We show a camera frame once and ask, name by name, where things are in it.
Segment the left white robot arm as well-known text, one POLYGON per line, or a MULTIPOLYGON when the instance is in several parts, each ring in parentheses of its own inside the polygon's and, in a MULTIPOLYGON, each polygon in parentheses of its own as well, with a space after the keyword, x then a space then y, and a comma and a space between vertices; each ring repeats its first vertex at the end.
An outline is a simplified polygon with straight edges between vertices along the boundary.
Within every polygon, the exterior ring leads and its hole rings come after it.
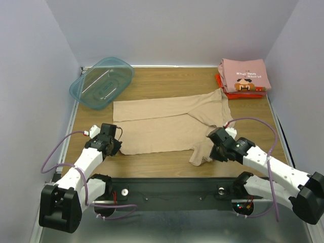
POLYGON ((103 123, 92 126, 84 134, 90 137, 68 172, 52 185, 46 185, 40 195, 38 223, 67 233, 78 228, 83 212, 97 198, 112 196, 112 179, 107 175, 93 174, 108 156, 114 156, 122 143, 116 139, 117 125, 103 123))

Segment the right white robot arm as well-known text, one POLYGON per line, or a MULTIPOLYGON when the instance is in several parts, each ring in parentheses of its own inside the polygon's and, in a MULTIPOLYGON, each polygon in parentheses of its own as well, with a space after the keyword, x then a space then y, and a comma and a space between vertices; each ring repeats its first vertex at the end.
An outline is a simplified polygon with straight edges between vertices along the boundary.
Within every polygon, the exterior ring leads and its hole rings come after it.
POLYGON ((236 129, 218 128, 207 137, 213 147, 210 158, 236 161, 253 168, 268 179, 244 172, 233 185, 238 197, 246 195, 273 199, 275 203, 291 209, 304 222, 315 225, 323 216, 323 175, 299 171, 269 156, 254 142, 241 137, 236 139, 236 129))

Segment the beige t shirt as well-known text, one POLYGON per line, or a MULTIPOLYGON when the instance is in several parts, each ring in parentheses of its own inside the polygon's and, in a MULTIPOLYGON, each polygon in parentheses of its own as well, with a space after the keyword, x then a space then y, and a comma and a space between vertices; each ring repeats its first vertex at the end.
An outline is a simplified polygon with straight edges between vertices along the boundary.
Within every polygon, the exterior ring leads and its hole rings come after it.
POLYGON ((211 162, 209 132, 232 120, 222 89, 194 96, 115 101, 113 122, 122 128, 121 153, 192 150, 189 162, 211 162))

